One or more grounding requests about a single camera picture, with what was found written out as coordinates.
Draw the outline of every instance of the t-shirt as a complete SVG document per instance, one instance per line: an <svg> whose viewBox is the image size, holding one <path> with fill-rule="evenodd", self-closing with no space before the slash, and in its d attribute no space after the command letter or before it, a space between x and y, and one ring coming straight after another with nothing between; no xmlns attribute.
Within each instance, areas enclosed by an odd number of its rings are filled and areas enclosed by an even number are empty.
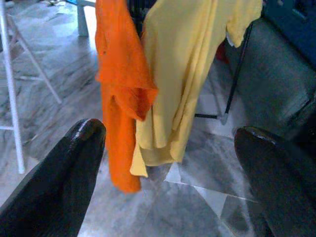
<svg viewBox="0 0 316 237"><path fill-rule="evenodd" d="M129 170L135 148L135 119L144 120L157 94L125 0L96 1L95 36L103 123L112 182L130 193L140 190Z"/></svg>
<svg viewBox="0 0 316 237"><path fill-rule="evenodd" d="M260 17L262 0L158 0L145 19L145 55L159 93L136 123L131 173L145 165L181 162L196 104L216 50L228 32L240 46Z"/></svg>

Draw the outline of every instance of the clothing rack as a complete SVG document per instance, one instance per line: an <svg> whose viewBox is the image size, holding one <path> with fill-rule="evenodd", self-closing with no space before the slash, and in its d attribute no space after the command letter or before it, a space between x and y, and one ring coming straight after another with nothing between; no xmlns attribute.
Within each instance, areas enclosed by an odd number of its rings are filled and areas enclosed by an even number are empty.
<svg viewBox="0 0 316 237"><path fill-rule="evenodd" d="M127 0L127 1L128 1L130 15L133 18L137 33L140 36L142 33L143 21L145 19L145 15L146 15L145 11L147 8L152 7L154 5L154 3L156 2L156 0ZM230 91L230 94L229 94L229 97L227 100L224 115L221 116L221 115L195 114L195 117L206 118L206 119L219 119L221 121L222 125L226 124L227 119L228 119L229 110L231 108L232 100L234 97L234 93L235 93L235 90L237 87L237 82L238 82L240 70L242 67L242 63L243 63L244 58L245 58L245 53L246 53L246 49L247 49L247 46L249 43L251 31L252 31L252 23L249 25L248 29L246 30L245 39L244 39L242 46L241 46L241 54L239 56L238 64L237 64L236 70L234 72L233 84L232 84L231 91Z"/></svg>

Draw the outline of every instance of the gray tile floor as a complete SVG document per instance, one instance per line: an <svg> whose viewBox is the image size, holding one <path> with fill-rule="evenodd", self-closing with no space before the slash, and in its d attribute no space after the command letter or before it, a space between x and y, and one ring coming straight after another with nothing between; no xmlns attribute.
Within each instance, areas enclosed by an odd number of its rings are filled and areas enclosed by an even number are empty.
<svg viewBox="0 0 316 237"><path fill-rule="evenodd" d="M34 1L12 10L14 20L53 86L61 95L55 103L44 84L18 80L24 153L28 171L43 159L79 119L102 118L95 57L94 9L87 8L90 38L77 33L76 7L47 7ZM18 78L35 75L27 56L21 54L13 67ZM3 66L0 75L3 77ZM231 75L227 65L215 61L201 92L197 110L222 113ZM107 154L101 164L95 192L80 237L261 237L266 224L260 205L234 152L232 129L247 125L238 95L226 125L218 120L196 118L182 164L148 168L143 189L125 195L109 178ZM10 122L7 91L0 88L0 122ZM0 136L0 204L23 178L16 171L12 135Z"/></svg>

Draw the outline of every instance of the shirt sleeve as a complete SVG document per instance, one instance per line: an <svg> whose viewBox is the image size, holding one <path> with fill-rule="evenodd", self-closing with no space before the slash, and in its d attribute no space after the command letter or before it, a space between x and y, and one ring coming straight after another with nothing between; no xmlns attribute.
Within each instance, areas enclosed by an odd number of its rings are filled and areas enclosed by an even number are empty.
<svg viewBox="0 0 316 237"><path fill-rule="evenodd" d="M227 23L227 32L235 47L243 41L250 23L261 15L262 0L236 0L232 16Z"/></svg>

